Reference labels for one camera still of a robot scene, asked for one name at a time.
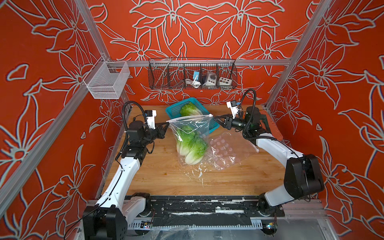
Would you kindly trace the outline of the chinese cabbage small front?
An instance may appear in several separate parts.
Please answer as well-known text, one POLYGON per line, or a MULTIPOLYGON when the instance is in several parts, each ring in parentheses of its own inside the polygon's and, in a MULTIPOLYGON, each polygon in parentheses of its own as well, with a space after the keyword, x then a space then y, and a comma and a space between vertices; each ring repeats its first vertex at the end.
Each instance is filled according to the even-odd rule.
POLYGON ((193 143, 196 132, 190 126, 183 126, 177 129, 177 152, 180 156, 184 157, 190 152, 190 145, 193 143))

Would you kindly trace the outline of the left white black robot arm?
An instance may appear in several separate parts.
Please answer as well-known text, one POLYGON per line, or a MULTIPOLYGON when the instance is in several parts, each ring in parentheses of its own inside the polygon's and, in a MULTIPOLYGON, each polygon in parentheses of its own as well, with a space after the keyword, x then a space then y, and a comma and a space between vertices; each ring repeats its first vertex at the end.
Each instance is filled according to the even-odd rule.
POLYGON ((125 139, 116 160, 119 168, 106 191, 93 207, 86 207, 82 223, 86 240, 123 240, 128 226, 141 213, 150 213, 150 195, 136 193, 125 203, 127 191, 135 174, 140 169, 144 158, 152 151, 148 145, 154 145, 155 140, 164 139, 169 123, 155 122, 157 112, 145 111, 134 101, 124 103, 122 109, 125 139), (143 116, 143 121, 133 119, 126 121, 126 107, 137 106, 143 116))

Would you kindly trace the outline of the chinese cabbage long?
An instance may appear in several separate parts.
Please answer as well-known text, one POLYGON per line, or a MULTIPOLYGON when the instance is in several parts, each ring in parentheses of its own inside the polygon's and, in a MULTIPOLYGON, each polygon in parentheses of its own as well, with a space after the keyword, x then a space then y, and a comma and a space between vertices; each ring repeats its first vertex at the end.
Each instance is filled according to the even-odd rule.
POLYGON ((195 137, 188 145, 188 154, 185 157, 187 165, 195 165, 199 163, 208 149, 208 143, 201 137, 195 137))

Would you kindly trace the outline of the clear zipper bag pink dots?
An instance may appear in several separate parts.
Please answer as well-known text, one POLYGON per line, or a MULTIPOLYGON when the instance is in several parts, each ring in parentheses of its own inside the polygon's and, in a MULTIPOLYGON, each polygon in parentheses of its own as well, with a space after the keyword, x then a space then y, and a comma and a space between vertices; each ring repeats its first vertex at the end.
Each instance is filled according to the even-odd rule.
POLYGON ((185 163, 186 156, 182 157, 177 152, 179 163, 183 167, 200 167, 203 164, 208 164, 213 169, 221 171, 260 152, 260 149, 255 147, 252 143, 244 140, 241 134, 235 132, 225 132, 216 137, 211 137, 209 135, 205 141, 208 143, 208 149, 199 163, 195 165, 187 165, 185 163))

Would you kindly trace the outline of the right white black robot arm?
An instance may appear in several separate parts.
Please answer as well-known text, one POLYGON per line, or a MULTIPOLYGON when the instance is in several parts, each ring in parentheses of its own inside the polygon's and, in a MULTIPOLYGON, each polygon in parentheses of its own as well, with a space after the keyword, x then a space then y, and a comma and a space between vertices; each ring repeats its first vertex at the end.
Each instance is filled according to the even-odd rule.
POLYGON ((253 95, 251 106, 243 109, 244 98, 229 101, 227 107, 231 113, 215 116, 214 121, 227 130, 241 132, 245 140, 268 152, 285 168, 283 184, 259 196, 258 212, 268 217, 283 204, 322 192, 325 184, 318 158, 293 150, 274 137, 267 115, 256 106, 256 91, 249 89, 244 95, 248 94, 253 95))

